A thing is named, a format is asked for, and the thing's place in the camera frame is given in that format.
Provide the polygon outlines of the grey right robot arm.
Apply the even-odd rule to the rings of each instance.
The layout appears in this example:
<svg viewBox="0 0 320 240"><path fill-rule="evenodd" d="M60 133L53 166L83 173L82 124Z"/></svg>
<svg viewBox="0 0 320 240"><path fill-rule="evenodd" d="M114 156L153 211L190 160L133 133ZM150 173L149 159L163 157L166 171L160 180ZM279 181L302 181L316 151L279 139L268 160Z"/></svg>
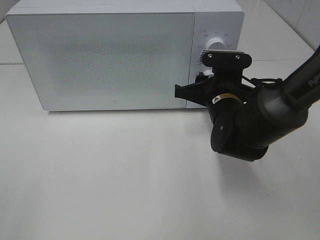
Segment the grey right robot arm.
<svg viewBox="0 0 320 240"><path fill-rule="evenodd" d="M269 145L302 127L320 99L320 52L287 78L247 78L252 57L242 51L205 49L199 61L213 75L199 73L189 85L175 85L174 96L206 107L213 151L252 162Z"/></svg>

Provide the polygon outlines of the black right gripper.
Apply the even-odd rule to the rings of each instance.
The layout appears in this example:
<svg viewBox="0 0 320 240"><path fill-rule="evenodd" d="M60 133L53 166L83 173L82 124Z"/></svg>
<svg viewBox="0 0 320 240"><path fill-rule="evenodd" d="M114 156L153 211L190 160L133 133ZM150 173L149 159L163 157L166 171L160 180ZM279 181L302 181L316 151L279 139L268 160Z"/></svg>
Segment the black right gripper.
<svg viewBox="0 0 320 240"><path fill-rule="evenodd" d="M267 147L244 143L236 126L236 113L244 104L232 93L219 93L215 100L215 78L241 80L243 70L252 64L252 57L243 51L205 49L198 60L212 68L213 76L197 76L195 83L174 85L174 97L206 107L212 122L210 146L213 151L229 157L253 162L261 159Z"/></svg>

